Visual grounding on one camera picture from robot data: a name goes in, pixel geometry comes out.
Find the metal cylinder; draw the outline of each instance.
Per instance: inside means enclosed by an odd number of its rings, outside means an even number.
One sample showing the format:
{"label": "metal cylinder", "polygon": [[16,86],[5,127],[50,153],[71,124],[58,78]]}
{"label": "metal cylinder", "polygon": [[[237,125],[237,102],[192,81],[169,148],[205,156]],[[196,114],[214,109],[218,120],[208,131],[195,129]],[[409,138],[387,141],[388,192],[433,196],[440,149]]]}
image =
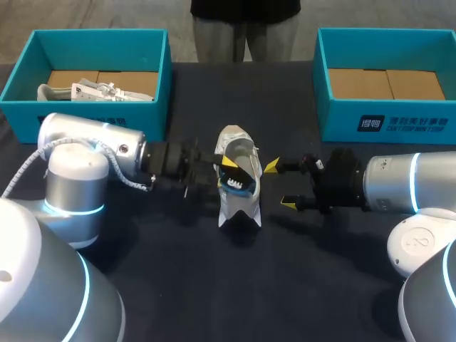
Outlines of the metal cylinder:
{"label": "metal cylinder", "polygon": [[368,206],[379,212],[456,210],[456,152],[373,157],[364,174]]}
{"label": "metal cylinder", "polygon": [[413,272],[399,296],[408,342],[451,342],[456,336],[456,247],[449,244]]}
{"label": "metal cylinder", "polygon": [[102,207],[108,177],[99,180],[72,180],[48,172],[46,201],[68,212],[91,212]]}
{"label": "metal cylinder", "polygon": [[140,154],[145,146],[145,136],[138,130],[53,113],[48,115],[41,125],[38,147],[59,138],[97,138],[114,151],[125,176],[134,178],[140,169]]}
{"label": "metal cylinder", "polygon": [[49,158],[46,198],[36,216],[76,249],[100,233],[109,163],[82,144],[54,148]]}
{"label": "metal cylinder", "polygon": [[0,341],[121,342],[114,286],[18,204],[0,199]]}

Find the shoe tongue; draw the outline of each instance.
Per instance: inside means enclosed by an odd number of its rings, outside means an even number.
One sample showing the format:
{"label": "shoe tongue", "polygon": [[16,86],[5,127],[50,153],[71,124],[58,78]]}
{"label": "shoe tongue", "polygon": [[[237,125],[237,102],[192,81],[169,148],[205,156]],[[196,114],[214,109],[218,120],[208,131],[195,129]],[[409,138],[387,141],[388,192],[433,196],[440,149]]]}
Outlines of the shoe tongue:
{"label": "shoe tongue", "polygon": [[235,162],[224,156],[220,166],[220,183],[233,193],[250,192],[254,193],[257,182],[249,173]]}

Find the teal storage bin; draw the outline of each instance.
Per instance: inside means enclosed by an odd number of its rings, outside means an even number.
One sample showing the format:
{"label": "teal storage bin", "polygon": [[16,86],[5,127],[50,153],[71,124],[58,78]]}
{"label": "teal storage bin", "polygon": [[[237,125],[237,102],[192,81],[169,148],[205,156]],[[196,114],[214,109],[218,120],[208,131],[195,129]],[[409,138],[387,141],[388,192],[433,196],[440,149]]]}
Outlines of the teal storage bin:
{"label": "teal storage bin", "polygon": [[[320,28],[313,61],[323,141],[456,145],[453,30]],[[434,71],[446,100],[337,99],[329,68]]]}
{"label": "teal storage bin", "polygon": [[[158,72],[152,102],[37,102],[52,70]],[[0,96],[0,108],[21,143],[36,143],[50,113],[122,125],[163,140],[172,81],[168,35],[155,29],[34,31]]]}

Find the shoe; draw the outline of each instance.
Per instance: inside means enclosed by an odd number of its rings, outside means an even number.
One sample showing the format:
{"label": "shoe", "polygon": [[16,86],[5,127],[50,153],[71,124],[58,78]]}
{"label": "shoe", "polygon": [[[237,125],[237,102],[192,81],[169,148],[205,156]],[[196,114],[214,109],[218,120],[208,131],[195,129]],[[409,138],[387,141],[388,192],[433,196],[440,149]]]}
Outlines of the shoe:
{"label": "shoe", "polygon": [[51,88],[41,84],[38,87],[38,101],[154,101],[149,95],[123,91],[114,88],[114,83],[94,83],[82,79],[79,83],[73,83],[71,88]]}
{"label": "shoe", "polygon": [[71,100],[71,88],[51,88],[47,84],[38,87],[37,101]]}
{"label": "shoe", "polygon": [[242,128],[229,125],[220,133],[215,154],[223,155],[215,165],[220,193],[219,227],[243,211],[261,227],[260,177],[263,174],[254,141]]}

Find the dark tablecloth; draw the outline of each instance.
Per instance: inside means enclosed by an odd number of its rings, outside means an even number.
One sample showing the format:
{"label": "dark tablecloth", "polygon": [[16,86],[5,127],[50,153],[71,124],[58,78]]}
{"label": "dark tablecloth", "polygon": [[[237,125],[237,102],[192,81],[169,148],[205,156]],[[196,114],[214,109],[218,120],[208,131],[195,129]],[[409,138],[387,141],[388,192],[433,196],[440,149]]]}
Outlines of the dark tablecloth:
{"label": "dark tablecloth", "polygon": [[[0,68],[0,84],[9,71]],[[326,159],[338,146],[352,147],[364,163],[374,155],[451,149],[321,143],[310,62],[176,63],[173,78],[169,140],[198,137],[211,152],[220,130],[237,124],[254,138],[263,167],[304,152]],[[0,189],[34,149],[1,124]],[[36,162],[13,197],[43,197],[45,168]],[[217,202],[202,207],[178,191],[144,194],[110,184],[100,241],[83,254],[123,297],[125,340],[401,341],[402,279],[386,241],[402,217],[359,209],[322,217],[279,204],[285,193],[310,191],[306,177],[263,177],[263,227],[234,234],[217,227]]]}

